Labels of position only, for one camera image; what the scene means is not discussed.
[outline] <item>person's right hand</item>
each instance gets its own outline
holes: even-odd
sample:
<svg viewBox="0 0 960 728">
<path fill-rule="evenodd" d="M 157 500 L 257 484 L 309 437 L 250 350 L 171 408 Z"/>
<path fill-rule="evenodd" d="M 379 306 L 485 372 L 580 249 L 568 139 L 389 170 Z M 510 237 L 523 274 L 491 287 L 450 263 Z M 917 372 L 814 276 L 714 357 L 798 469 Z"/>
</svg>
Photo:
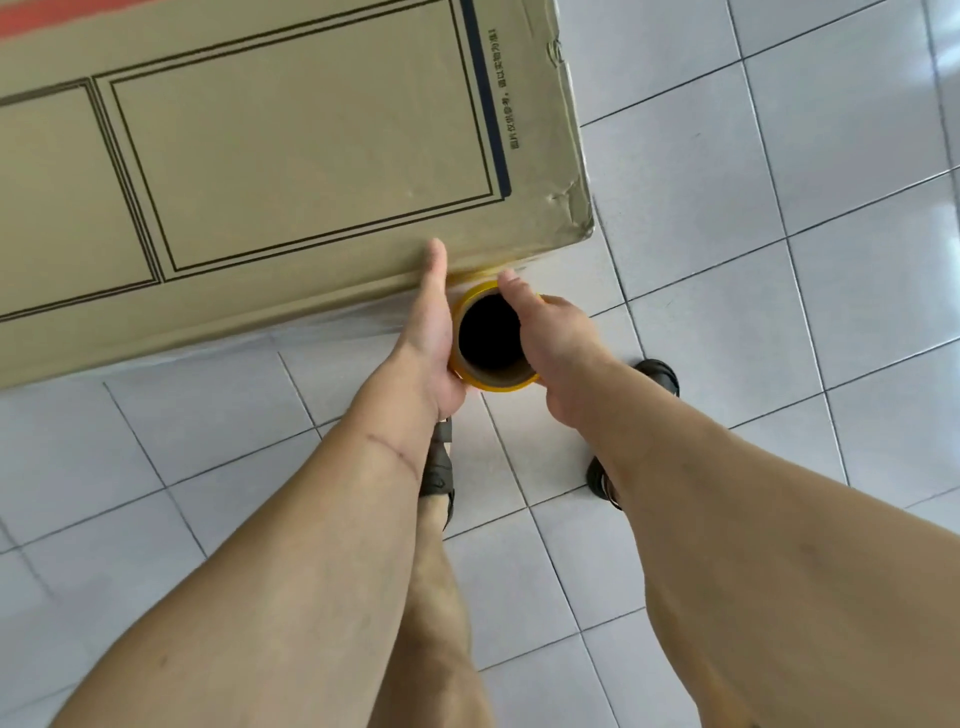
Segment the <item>person's right hand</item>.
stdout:
<svg viewBox="0 0 960 728">
<path fill-rule="evenodd" d="M 573 303 L 556 296 L 538 296 L 513 270 L 501 273 L 497 285 L 520 320 L 520 344 L 547 389 L 550 414 L 573 427 L 571 401 L 577 375 L 612 355 L 593 322 Z"/>
</svg>

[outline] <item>scar on forearm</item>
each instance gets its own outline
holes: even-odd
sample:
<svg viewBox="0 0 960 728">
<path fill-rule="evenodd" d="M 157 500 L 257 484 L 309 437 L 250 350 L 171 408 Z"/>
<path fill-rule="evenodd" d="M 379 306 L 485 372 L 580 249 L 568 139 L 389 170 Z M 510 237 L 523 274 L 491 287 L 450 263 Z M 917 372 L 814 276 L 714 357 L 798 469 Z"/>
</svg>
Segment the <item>scar on forearm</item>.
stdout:
<svg viewBox="0 0 960 728">
<path fill-rule="evenodd" d="M 413 474 L 414 478 L 416 478 L 417 480 L 420 479 L 420 473 L 417 472 L 417 466 L 413 464 L 413 461 L 411 461 L 409 457 L 404 455 L 402 452 L 396 449 L 393 445 L 388 443 L 382 437 L 379 437 L 378 435 L 370 434 L 369 432 L 367 433 L 367 440 L 369 440 L 372 443 L 377 443 L 382 448 L 388 449 L 397 457 L 397 459 L 401 463 L 407 466 L 407 469 L 410 471 L 410 473 Z"/>
</svg>

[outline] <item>skin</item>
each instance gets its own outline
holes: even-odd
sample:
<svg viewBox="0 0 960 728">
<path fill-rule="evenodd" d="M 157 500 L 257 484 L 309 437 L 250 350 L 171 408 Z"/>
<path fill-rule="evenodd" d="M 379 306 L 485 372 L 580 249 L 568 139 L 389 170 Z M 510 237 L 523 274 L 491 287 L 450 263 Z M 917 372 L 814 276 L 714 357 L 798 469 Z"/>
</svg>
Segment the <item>skin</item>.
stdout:
<svg viewBox="0 0 960 728">
<path fill-rule="evenodd" d="M 439 241 L 429 261 L 340 425 L 55 726 L 492 725 L 445 498 L 418 500 L 432 427 L 464 398 Z M 650 620 L 707 728 L 956 724 L 960 539 L 747 444 L 616 361 L 570 303 L 499 283 L 550 412 L 615 486 Z"/>
</svg>

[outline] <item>person's right arm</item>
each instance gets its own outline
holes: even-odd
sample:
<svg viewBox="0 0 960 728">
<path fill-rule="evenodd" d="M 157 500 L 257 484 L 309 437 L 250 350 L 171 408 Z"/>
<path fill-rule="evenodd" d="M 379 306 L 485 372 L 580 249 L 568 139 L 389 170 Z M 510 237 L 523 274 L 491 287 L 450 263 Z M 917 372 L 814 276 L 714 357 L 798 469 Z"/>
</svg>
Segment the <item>person's right arm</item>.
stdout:
<svg viewBox="0 0 960 728">
<path fill-rule="evenodd" d="M 758 449 L 515 274 L 553 415 L 600 458 L 648 582 L 763 728 L 960 725 L 960 538 Z"/>
</svg>

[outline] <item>black sandal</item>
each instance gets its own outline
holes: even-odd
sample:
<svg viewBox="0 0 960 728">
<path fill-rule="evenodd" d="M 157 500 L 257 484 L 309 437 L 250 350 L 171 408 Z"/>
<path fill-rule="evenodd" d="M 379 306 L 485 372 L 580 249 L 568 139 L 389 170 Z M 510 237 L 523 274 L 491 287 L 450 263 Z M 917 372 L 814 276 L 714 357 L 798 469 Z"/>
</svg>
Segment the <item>black sandal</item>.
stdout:
<svg viewBox="0 0 960 728">
<path fill-rule="evenodd" d="M 668 364 L 664 364 L 658 359 L 644 359 L 634 366 L 634 369 L 653 379 L 674 397 L 680 396 L 680 380 L 677 379 L 676 372 Z M 587 487 L 595 496 L 608 500 L 617 510 L 623 510 L 620 508 L 620 504 L 616 502 L 616 490 L 613 489 L 613 484 L 607 477 L 607 472 L 595 457 L 590 461 L 587 468 Z"/>
<path fill-rule="evenodd" d="M 430 438 L 430 449 L 426 453 L 426 465 L 423 466 L 423 479 L 420 481 L 420 497 L 450 496 L 446 507 L 446 524 L 453 518 L 453 463 L 446 445 L 453 443 L 453 422 L 449 418 L 438 422 Z"/>
</svg>

